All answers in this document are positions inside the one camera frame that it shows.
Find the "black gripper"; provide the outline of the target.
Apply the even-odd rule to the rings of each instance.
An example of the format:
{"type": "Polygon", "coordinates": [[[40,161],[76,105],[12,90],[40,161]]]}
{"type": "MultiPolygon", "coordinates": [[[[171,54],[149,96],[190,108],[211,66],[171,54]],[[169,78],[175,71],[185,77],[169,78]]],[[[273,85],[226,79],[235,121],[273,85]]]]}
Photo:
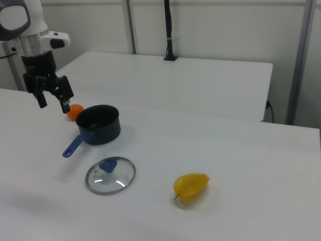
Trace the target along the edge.
{"type": "Polygon", "coordinates": [[[70,98],[74,96],[68,78],[56,75],[56,63],[52,51],[45,54],[22,57],[26,73],[23,74],[27,92],[37,99],[39,107],[47,106],[44,91],[51,93],[59,102],[63,113],[70,111],[70,98]]]}

